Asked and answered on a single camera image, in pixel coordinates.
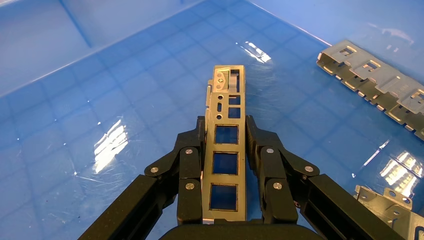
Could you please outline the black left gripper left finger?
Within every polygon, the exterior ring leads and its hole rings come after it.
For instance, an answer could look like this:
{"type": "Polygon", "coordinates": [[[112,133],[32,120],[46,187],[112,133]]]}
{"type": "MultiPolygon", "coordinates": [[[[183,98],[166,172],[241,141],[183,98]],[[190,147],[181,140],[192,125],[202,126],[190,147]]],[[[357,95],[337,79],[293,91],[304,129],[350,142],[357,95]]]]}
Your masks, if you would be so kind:
{"type": "Polygon", "coordinates": [[[205,123],[198,116],[195,129],[179,133],[173,150],[146,167],[80,239],[145,240],[174,201],[179,226],[201,224],[205,123]]]}

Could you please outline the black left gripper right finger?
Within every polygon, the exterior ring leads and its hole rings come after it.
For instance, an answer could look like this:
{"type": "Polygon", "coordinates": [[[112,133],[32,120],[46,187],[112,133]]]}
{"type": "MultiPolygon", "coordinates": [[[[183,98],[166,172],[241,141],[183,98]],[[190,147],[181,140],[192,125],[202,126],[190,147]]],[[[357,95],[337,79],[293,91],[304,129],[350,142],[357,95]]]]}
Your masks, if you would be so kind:
{"type": "Polygon", "coordinates": [[[275,132],[245,119],[246,153],[258,182],[265,233],[281,240],[399,240],[401,235],[275,132]]]}

